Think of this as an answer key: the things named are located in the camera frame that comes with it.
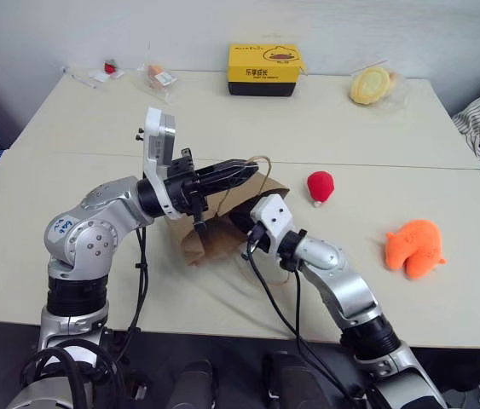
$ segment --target paper bag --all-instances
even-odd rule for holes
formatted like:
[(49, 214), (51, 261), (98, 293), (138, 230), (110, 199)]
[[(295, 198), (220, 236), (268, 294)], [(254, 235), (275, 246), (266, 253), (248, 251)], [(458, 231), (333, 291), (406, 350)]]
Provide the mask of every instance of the paper bag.
[(289, 189), (269, 177), (263, 184), (264, 175), (256, 173), (243, 185), (230, 190), (228, 197), (223, 201), (226, 192), (212, 194), (207, 198), (207, 211), (204, 220), (207, 230), (202, 237), (194, 231), (193, 218), (185, 216), (178, 220), (167, 217), (166, 222), (174, 240), (181, 246), (188, 265), (200, 265), (204, 262), (230, 254), (238, 245), (247, 240), (246, 232), (242, 232), (228, 217), (231, 211), (239, 218), (247, 219), (249, 210), (258, 199), (272, 193), (278, 193), (285, 198)]

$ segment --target silver robot arm segment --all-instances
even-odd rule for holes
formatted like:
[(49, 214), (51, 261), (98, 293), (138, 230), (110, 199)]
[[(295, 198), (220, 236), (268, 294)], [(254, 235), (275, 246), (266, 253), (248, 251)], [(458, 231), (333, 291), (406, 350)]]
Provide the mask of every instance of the silver robot arm segment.
[(410, 347), (396, 336), (365, 280), (351, 270), (336, 245), (293, 231), (291, 212), (278, 194), (262, 198), (252, 209), (255, 229), (263, 231), (265, 249), (282, 268), (298, 269), (317, 288), (342, 330), (341, 343), (374, 381), (367, 392), (375, 407), (400, 409), (418, 401), (424, 407), (447, 407), (437, 387)]

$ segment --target plastic bag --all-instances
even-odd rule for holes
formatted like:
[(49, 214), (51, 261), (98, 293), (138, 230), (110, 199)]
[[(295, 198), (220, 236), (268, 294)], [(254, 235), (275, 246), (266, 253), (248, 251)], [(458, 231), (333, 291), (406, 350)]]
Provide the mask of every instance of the plastic bag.
[(350, 98), (362, 107), (385, 110), (403, 108), (408, 96), (408, 83), (387, 61), (365, 66), (351, 74)]
[(176, 97), (179, 77), (163, 66), (144, 63), (136, 71), (139, 88), (154, 95), (166, 104)]

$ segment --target yellow and black box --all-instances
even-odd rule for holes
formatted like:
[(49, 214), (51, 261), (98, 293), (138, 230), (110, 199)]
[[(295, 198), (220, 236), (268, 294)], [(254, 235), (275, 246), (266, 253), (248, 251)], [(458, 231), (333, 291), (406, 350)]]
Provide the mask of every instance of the yellow and black box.
[(231, 44), (228, 90), (232, 95), (290, 96), (302, 57), (293, 44)]

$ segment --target red plush toy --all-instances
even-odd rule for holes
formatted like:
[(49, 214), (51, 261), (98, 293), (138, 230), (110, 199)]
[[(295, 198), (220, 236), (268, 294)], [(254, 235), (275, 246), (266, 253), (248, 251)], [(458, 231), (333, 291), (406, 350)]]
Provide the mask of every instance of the red plush toy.
[(325, 203), (334, 192), (333, 176), (325, 171), (312, 173), (308, 176), (308, 189), (314, 200), (314, 206)]

